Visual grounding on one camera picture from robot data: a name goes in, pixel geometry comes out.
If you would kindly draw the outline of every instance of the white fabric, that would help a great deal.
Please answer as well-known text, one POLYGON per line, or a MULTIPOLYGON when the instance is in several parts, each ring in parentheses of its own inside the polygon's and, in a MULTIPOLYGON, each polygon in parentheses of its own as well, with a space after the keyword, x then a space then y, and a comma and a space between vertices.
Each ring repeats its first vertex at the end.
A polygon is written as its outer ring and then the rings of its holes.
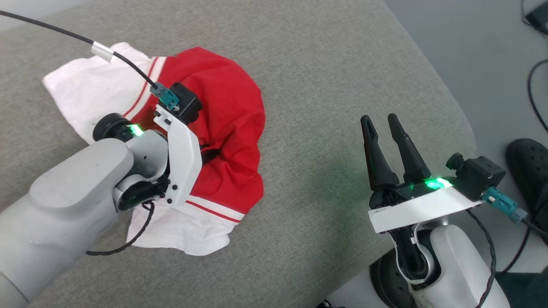
MULTIPOLYGON (((111 48, 132 61, 153 81, 158 80, 165 57, 149 58, 128 43, 117 43, 111 48)), ((89 144, 94 142, 92 132, 98 120, 113 112, 131 120, 150 97, 146 81, 116 57, 111 63, 99 56, 73 60, 49 73, 42 83, 67 122, 89 144)), ((207 255, 228 245, 228 233, 243 214, 199 197, 190 196, 189 200, 205 210, 186 202, 173 206, 164 200, 155 202, 149 226, 133 245, 176 248, 191 255, 207 255)), ((134 209, 127 241, 139 232, 148 214, 141 206, 134 209)))

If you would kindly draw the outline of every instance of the gray floor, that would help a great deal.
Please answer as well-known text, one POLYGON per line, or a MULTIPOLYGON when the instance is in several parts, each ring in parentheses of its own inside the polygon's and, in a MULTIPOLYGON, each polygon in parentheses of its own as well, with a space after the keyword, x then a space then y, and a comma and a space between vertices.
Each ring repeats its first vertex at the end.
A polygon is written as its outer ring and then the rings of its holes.
MULTIPOLYGON (((526 1, 526 10, 542 1, 526 1)), ((526 91, 530 68, 548 58, 545 37, 520 21, 519 0, 386 0, 403 27, 443 79, 472 125, 478 154, 506 168, 504 151, 511 141, 531 138, 548 146, 548 133, 534 116, 526 91)), ((538 69, 533 95, 548 121, 548 65, 538 69)), ((499 186, 523 203, 507 175, 499 186)), ((513 258, 525 229, 496 210, 475 210, 495 243, 497 269, 513 258)), ((451 217, 470 236, 486 261, 489 247, 466 214, 451 217)), ((548 264, 548 248, 534 236, 512 271, 538 272, 548 264)), ((328 297, 347 308, 385 308, 374 293, 369 273, 360 273, 328 297)))
MULTIPOLYGON (((0 9, 29 18, 44 18, 90 0, 0 0, 0 9)), ((0 17, 0 32, 15 28, 24 22, 0 17)))

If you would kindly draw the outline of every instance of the black cable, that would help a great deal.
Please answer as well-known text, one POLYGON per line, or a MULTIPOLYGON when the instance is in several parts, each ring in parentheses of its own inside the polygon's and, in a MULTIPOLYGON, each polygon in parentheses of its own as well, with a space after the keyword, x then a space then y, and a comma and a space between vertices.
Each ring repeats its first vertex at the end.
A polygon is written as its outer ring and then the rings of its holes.
POLYGON ((544 127, 544 130, 548 133, 548 126, 544 122, 542 116, 539 113, 539 110, 536 107, 535 101, 533 100, 533 93, 531 91, 531 80, 533 79, 533 74, 535 73, 535 71, 540 65, 546 62, 548 62, 548 59, 544 59, 542 61, 537 62, 533 66, 533 68, 531 68, 531 70, 529 71, 529 76, 527 76, 527 95, 529 96, 529 102, 531 103, 531 107, 533 108, 533 111, 535 112, 536 118, 539 120, 540 124, 542 124, 542 126, 544 127))
POLYGON ((485 233, 485 238, 487 239, 487 242, 489 243, 489 252, 491 253, 491 275, 489 276, 489 279, 487 280, 487 287, 485 289, 485 292, 481 295, 481 298, 479 299, 479 304, 476 306, 476 308, 481 308, 483 303, 485 303, 485 300, 487 299, 487 296, 489 295, 489 292, 491 292, 491 287, 493 286, 493 282, 495 281, 495 274, 496 274, 496 255, 495 255, 495 244, 493 243, 493 239, 491 238, 491 235, 489 234, 489 231, 487 231, 487 228, 481 223, 481 221, 476 217, 472 211, 469 209, 466 210, 468 215, 472 217, 473 220, 476 221, 479 228, 485 233))
MULTIPOLYGON (((540 206, 535 205, 535 208, 532 208, 533 212, 531 215, 531 221, 535 221, 536 215, 540 212, 541 209, 543 209, 547 205, 548 205, 548 199, 546 199, 546 202, 544 202, 540 206)), ((512 261, 510 261, 510 263, 508 263, 508 265, 501 272, 499 272, 499 277, 508 273, 510 269, 516 264, 517 260, 521 257, 521 254, 523 253, 525 245, 527 244, 527 241, 529 241, 530 236, 531 236, 531 228, 527 227, 527 230, 525 231, 525 235, 523 236, 523 240, 521 241, 520 248, 518 249, 516 255, 514 255, 512 261)))
POLYGON ((530 27, 533 27, 533 25, 531 25, 531 24, 527 21, 527 19, 525 19, 525 9, 523 8, 523 3, 524 3, 524 2, 525 2, 525 0, 521 0, 521 21, 522 21, 524 24, 526 24, 526 25, 528 25, 528 26, 530 26, 530 27))
POLYGON ((40 26, 40 27, 48 28, 50 30, 57 31, 59 33, 63 33, 64 35, 72 36, 73 38, 79 39, 80 41, 83 41, 83 42, 86 42, 88 44, 93 45, 93 41, 91 39, 87 38, 87 37, 83 37, 81 35, 78 35, 76 33, 72 33, 70 31, 67 31, 65 29, 61 29, 61 28, 56 27, 56 26, 48 25, 48 24, 46 24, 44 22, 41 22, 41 21, 38 21, 38 20, 34 20, 34 19, 31 19, 31 18, 27 18, 27 17, 21 16, 21 15, 9 13, 9 12, 2 11, 2 10, 0 10, 0 15, 10 17, 10 18, 13 18, 13 19, 18 19, 18 20, 28 22, 28 23, 33 24, 33 25, 40 26))
POLYGON ((529 240, 529 236, 531 235, 531 228, 527 228, 527 231, 525 231, 525 236, 523 236, 523 240, 521 242, 520 248, 517 250, 516 255, 513 257, 512 261, 508 263, 508 265, 499 273, 499 276, 505 275, 510 271, 510 269, 516 264, 517 260, 521 257, 521 254, 523 253, 523 250, 525 248, 525 245, 527 244, 527 241, 529 240))
POLYGON ((150 79, 147 74, 145 74, 142 70, 140 70, 133 62, 129 61, 125 56, 114 52, 114 56, 118 57, 120 60, 126 62, 129 66, 131 66, 139 75, 141 75, 142 78, 144 78, 154 89, 158 89, 158 86, 150 79))
POLYGON ((534 230, 538 235, 542 236, 543 238, 548 238, 548 233, 544 232, 541 228, 535 226, 532 222, 530 222, 529 220, 522 220, 521 222, 523 222, 523 224, 525 226, 528 226, 529 228, 531 228, 532 230, 534 230))
MULTIPOLYGON (((28 18, 28 17, 24 17, 24 16, 21 16, 21 15, 13 14, 13 13, 9 13, 9 12, 2 11, 2 10, 0 10, 0 15, 1 16, 6 16, 6 17, 9 17, 9 18, 13 18, 13 19, 17 19, 17 20, 21 20, 21 21, 24 21, 24 22, 28 22, 30 24, 37 25, 37 26, 40 26, 40 27, 44 27, 44 28, 47 28, 47 29, 50 29, 50 30, 53 30, 53 31, 56 31, 56 32, 59 32, 59 33, 63 33, 63 34, 68 35, 70 37, 79 39, 82 42, 86 42, 90 45, 93 45, 93 43, 94 43, 93 40, 91 40, 87 37, 83 37, 83 36, 78 35, 76 33, 67 31, 65 29, 61 29, 59 27, 52 26, 50 24, 46 24, 45 22, 41 22, 41 21, 38 21, 38 20, 34 20, 34 19, 31 19, 31 18, 28 18)), ((120 60, 124 61, 125 63, 127 63, 129 66, 131 66, 137 73, 139 73, 139 75, 141 75, 141 77, 143 77, 152 86, 153 89, 158 89, 158 86, 154 83, 154 81, 152 81, 140 68, 138 68, 135 64, 133 64, 133 62, 129 61, 126 57, 124 57, 123 55, 121 55, 117 52, 114 52, 113 55, 116 56, 117 58, 119 58, 120 60)))
POLYGON ((91 252, 91 251, 87 251, 85 254, 86 255, 93 255, 93 256, 96 256, 96 255, 111 255, 111 254, 119 253, 119 252, 123 251, 124 249, 128 248, 129 246, 131 246, 133 243, 135 243, 135 241, 137 241, 137 239, 143 234, 143 232, 145 232, 145 229, 146 229, 146 227, 148 227, 148 225, 150 223, 150 220, 152 219, 152 215, 154 214, 154 203, 153 202, 151 202, 151 201, 144 202, 143 204, 141 204, 141 206, 144 209, 149 211, 149 216, 146 218, 145 224, 142 226, 141 230, 135 235, 134 238, 132 238, 131 241, 127 242, 124 246, 121 246, 120 248, 111 250, 109 252, 91 252))

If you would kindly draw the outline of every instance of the gray fabric surface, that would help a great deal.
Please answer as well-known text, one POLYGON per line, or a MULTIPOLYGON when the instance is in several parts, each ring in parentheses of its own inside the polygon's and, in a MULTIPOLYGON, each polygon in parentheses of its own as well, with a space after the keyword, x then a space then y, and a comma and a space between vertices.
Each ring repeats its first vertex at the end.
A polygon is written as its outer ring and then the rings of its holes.
MULTIPOLYGON (((265 195, 227 248, 85 256, 32 307, 315 307, 390 249, 367 216, 362 115, 400 177, 390 112, 435 175, 475 151, 462 111, 381 0, 99 0, 47 21, 148 55, 199 45, 238 62, 264 98, 265 195)), ((0 209, 84 146, 40 82, 83 56, 88 45, 32 25, 0 33, 0 209)), ((128 223, 125 213, 94 248, 121 245, 128 223)))

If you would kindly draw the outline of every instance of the white cable clip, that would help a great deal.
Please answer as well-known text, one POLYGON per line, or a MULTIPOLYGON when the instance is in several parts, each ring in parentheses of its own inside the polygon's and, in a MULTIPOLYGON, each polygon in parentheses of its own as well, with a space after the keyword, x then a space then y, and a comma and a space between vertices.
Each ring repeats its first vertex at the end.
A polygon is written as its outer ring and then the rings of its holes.
POLYGON ((98 55, 100 58, 110 63, 110 61, 112 60, 112 56, 114 55, 114 50, 101 43, 93 42, 92 53, 98 55))

